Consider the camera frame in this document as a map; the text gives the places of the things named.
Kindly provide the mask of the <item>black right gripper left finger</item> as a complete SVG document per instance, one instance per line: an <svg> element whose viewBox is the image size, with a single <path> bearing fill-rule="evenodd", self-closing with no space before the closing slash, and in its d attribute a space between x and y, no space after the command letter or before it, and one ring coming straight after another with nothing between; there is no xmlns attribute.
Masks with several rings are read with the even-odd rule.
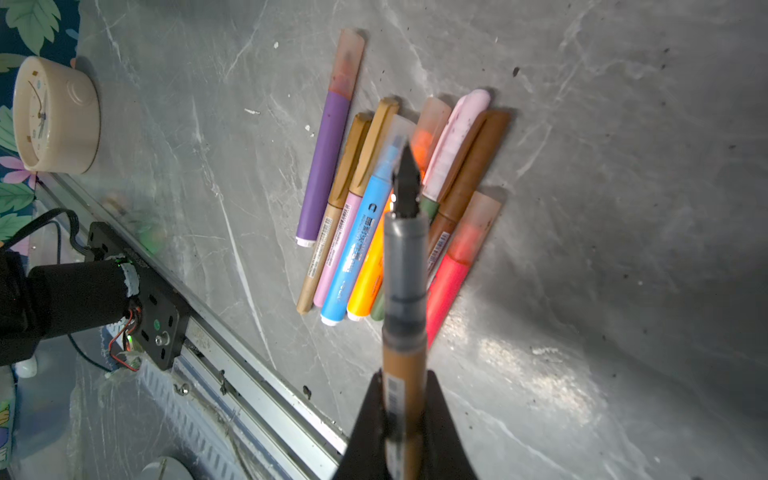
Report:
<svg viewBox="0 0 768 480"><path fill-rule="evenodd" d="M332 479L386 479L385 438L382 372L378 370L370 380L351 437Z"/></svg>

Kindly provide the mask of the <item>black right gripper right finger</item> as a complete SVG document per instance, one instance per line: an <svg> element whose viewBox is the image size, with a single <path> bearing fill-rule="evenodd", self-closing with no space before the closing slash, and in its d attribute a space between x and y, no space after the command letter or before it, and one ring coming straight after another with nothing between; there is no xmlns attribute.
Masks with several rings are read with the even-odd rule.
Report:
<svg viewBox="0 0 768 480"><path fill-rule="evenodd" d="M477 479L461 443L437 375L427 371L424 414L426 479Z"/></svg>

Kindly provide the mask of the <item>brown pen body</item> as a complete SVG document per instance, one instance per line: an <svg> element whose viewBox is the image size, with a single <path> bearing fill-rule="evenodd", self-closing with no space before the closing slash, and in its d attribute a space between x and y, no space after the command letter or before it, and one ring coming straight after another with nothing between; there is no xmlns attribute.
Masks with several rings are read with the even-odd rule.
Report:
<svg viewBox="0 0 768 480"><path fill-rule="evenodd" d="M393 173L395 197L384 219L383 387L385 462L393 479L417 479L426 406L426 241L421 175L409 145Z"/></svg>

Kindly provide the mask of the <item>brown pen brown cap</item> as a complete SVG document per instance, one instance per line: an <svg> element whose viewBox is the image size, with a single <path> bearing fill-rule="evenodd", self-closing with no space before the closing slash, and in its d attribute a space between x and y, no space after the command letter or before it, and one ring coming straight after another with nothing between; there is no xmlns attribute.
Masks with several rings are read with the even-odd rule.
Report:
<svg viewBox="0 0 768 480"><path fill-rule="evenodd" d="M457 154L459 166L448 173L447 194L431 221L428 239L427 272L432 273L438 260L467 209L471 197L494 159L513 119L511 109L491 109L475 120Z"/></svg>

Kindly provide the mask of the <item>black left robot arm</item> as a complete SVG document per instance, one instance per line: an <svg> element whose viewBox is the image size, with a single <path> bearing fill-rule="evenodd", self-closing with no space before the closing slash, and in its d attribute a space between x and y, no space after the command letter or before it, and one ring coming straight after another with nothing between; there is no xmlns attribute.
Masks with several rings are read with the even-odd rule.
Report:
<svg viewBox="0 0 768 480"><path fill-rule="evenodd" d="M125 259L38 266L1 255L1 364L28 360L43 339L117 322L139 295L135 266Z"/></svg>

